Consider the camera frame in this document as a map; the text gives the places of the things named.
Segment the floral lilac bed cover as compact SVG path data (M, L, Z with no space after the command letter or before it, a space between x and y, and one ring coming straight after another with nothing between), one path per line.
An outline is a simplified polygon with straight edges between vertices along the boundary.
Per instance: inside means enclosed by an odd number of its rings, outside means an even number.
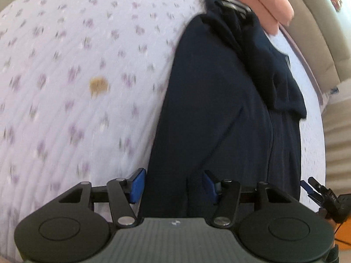
M1 0L1 258L74 185L147 165L176 43L203 0Z

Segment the navy striped track garment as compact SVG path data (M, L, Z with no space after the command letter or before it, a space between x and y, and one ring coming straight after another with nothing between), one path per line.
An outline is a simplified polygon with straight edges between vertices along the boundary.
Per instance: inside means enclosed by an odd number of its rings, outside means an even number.
M144 217L210 218L202 174L301 194L302 93L257 16L221 0L187 25L174 62L141 199Z

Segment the beige padded headboard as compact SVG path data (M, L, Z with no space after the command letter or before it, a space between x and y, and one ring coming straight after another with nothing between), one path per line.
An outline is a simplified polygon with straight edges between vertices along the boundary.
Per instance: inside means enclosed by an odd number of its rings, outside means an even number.
M322 91L350 79L350 0L337 12L330 0L296 0L288 32Z

